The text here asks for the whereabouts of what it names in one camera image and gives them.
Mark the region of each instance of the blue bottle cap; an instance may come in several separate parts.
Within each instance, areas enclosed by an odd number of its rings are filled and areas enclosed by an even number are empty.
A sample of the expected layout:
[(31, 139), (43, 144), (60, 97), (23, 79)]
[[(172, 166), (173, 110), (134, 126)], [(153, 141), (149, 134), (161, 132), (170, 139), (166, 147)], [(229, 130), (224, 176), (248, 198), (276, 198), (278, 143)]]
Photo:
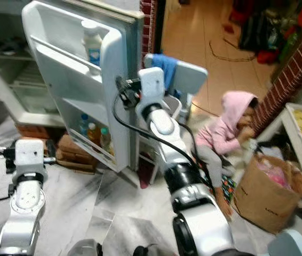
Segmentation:
[(88, 120), (88, 115), (87, 114), (82, 114), (81, 119), (82, 120)]

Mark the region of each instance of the refrigerator door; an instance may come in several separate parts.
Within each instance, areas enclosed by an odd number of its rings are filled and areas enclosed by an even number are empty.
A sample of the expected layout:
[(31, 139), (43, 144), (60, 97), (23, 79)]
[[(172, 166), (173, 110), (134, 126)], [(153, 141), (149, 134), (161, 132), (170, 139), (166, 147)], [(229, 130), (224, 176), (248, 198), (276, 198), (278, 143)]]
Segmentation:
[[(130, 164), (131, 132), (114, 118), (115, 78), (137, 77), (144, 15), (97, 1), (32, 1), (23, 9), (27, 41), (69, 135), (75, 143), (116, 172)], [(102, 38), (100, 66), (88, 61), (82, 21)], [(131, 117), (118, 106), (118, 115)], [(102, 147), (86, 131), (89, 123), (109, 130)]]

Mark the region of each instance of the pink hoodie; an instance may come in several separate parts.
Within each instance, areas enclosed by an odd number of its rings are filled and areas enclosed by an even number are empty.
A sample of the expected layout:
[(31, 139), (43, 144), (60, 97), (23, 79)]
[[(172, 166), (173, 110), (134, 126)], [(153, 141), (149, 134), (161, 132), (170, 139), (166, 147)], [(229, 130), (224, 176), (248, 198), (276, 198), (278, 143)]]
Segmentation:
[(240, 148), (236, 125), (253, 98), (256, 96), (249, 92), (226, 92), (222, 97), (223, 114), (214, 123), (199, 130), (196, 144), (208, 146), (218, 155)]

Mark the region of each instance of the brick wall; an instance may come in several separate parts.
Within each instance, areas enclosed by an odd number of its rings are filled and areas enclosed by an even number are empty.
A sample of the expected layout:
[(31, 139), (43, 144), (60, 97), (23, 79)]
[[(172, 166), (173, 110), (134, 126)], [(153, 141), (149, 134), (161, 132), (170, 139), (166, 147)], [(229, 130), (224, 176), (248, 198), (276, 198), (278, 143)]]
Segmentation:
[(144, 59), (147, 53), (151, 53), (154, 50), (157, 0), (141, 0), (140, 10), (145, 15), (142, 31), (142, 58)]
[(254, 127), (260, 134), (302, 88), (302, 42), (273, 81), (256, 109)]

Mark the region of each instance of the gray pants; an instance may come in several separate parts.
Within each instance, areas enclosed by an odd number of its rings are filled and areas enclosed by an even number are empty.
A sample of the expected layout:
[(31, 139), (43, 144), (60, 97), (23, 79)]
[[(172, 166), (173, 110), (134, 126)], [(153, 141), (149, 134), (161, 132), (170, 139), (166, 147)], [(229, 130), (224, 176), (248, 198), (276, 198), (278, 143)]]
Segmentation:
[(218, 188), (222, 186), (222, 174), (226, 176), (233, 175), (231, 163), (223, 156), (216, 154), (210, 147), (203, 145), (197, 146), (197, 154), (198, 157), (206, 163), (213, 187)]

